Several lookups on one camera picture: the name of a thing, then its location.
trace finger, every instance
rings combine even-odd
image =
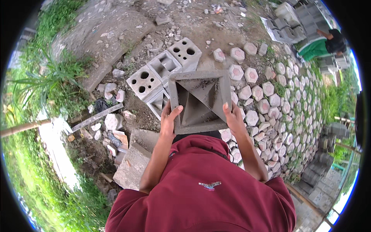
[[[167,101],[165,107],[162,110],[161,117],[168,116],[171,112],[170,100]]]
[[[223,112],[226,115],[226,118],[229,118],[230,116],[232,116],[231,110],[229,109],[227,102],[224,103],[223,105]]]
[[[175,117],[178,116],[183,110],[183,106],[180,105],[178,107],[176,107],[171,113],[170,115],[168,116],[168,119],[174,121]]]

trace wooden plank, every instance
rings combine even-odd
[[[90,117],[90,118],[86,119],[85,121],[83,121],[83,122],[77,124],[76,126],[74,126],[74,127],[72,128],[72,132],[76,132],[76,131],[78,131],[80,128],[82,128],[82,127],[84,127],[84,126],[87,126],[87,125],[89,125],[90,123],[92,123],[92,122],[94,122],[94,121],[100,119],[101,117],[106,116],[107,114],[112,113],[112,112],[114,112],[114,111],[116,111],[116,110],[118,110],[118,109],[121,109],[122,107],[124,107],[124,105],[123,105],[122,103],[120,103],[120,104],[114,105],[114,106],[112,106],[112,107],[110,107],[110,108],[108,108],[108,109],[106,109],[106,110],[103,110],[102,112],[97,113],[97,114],[94,115],[93,117]]]

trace person in green pants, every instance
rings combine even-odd
[[[323,37],[311,41],[296,53],[302,63],[311,60],[313,57],[329,53],[341,55],[347,50],[344,37],[339,30],[331,29],[327,34],[317,29],[317,33]]]

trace bamboo pole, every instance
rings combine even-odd
[[[50,119],[44,119],[44,120],[40,120],[40,121],[28,122],[28,123],[24,123],[22,125],[11,127],[11,128],[0,131],[0,138],[7,137],[9,135],[16,134],[16,133],[21,132],[21,131],[26,131],[26,130],[29,130],[29,129],[33,129],[33,128],[36,128],[36,127],[39,127],[41,125],[48,124],[48,123],[51,123],[51,122],[52,121]]]

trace hand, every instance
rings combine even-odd
[[[223,111],[227,118],[227,125],[233,136],[238,137],[247,133],[243,123],[240,108],[232,101],[232,112],[228,108],[228,103],[223,105]]]
[[[183,110],[183,106],[179,105],[173,111],[171,111],[170,100],[167,101],[164,109],[161,113],[161,130],[160,136],[173,140],[175,138],[174,133],[174,119]]]

